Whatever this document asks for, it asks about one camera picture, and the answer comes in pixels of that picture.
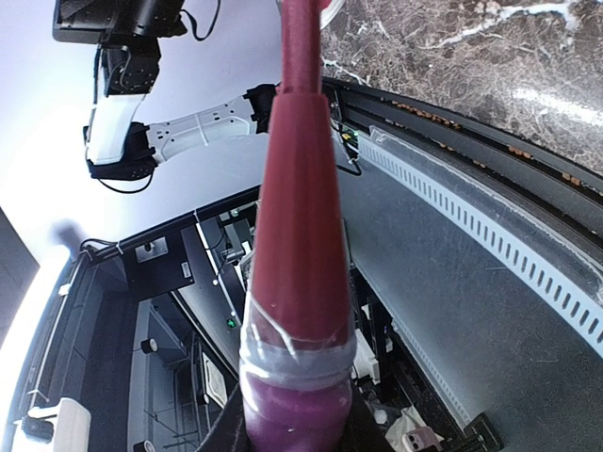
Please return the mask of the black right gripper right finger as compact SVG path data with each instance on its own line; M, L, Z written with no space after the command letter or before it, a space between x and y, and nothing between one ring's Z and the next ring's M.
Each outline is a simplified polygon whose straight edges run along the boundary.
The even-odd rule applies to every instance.
M345 452L394 452L379 430L366 402L359 393L352 394L350 414L341 438Z

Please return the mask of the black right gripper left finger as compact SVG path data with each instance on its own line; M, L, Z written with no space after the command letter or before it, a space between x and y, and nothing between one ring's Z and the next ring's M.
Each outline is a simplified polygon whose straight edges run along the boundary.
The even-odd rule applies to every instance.
M237 385L221 414L196 452L248 452L250 441L246 431L243 397Z

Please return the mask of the pink racket top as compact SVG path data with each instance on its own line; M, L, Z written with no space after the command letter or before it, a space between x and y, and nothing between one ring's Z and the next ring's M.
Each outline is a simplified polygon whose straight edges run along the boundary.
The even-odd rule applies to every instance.
M240 335L239 384L256 451L332 451L356 352L319 1L282 6L282 81Z

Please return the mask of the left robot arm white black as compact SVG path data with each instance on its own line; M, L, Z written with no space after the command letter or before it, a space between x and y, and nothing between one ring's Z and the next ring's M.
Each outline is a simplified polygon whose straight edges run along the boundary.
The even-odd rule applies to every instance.
M273 1L57 2L55 40L95 47L90 176L149 179L180 153L265 133L279 22Z

